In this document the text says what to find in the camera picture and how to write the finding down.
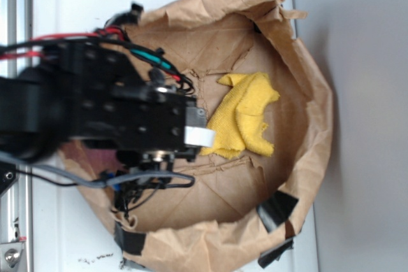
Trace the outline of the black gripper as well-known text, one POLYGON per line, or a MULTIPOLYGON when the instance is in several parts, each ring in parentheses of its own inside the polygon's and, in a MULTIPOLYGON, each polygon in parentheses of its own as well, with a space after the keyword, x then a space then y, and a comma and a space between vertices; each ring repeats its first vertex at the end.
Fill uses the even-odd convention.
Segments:
POLYGON ((171 86, 114 85, 84 116, 85 146, 114 150, 128 169, 177 158, 192 162, 214 144, 205 110, 171 86))

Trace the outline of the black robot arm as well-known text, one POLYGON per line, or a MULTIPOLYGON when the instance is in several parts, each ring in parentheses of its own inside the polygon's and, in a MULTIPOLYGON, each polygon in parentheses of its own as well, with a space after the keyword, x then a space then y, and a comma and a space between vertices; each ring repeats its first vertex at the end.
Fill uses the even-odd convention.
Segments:
POLYGON ((63 143, 112 150, 128 167, 193 161, 215 132, 192 96, 191 81, 161 50, 130 44, 150 65, 144 80, 129 56, 94 39, 38 43, 38 65, 1 79, 1 150, 36 162, 63 143))

